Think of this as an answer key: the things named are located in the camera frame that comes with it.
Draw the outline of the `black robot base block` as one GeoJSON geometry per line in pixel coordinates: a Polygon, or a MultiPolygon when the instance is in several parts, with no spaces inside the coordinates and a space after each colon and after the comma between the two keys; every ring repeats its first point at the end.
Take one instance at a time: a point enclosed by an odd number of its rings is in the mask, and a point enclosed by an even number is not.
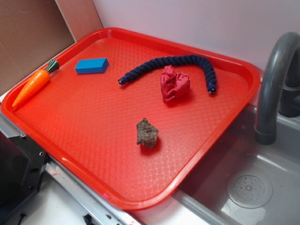
{"type": "Polygon", "coordinates": [[[0,134],[0,223],[38,194],[47,153],[29,136],[0,134]]]}

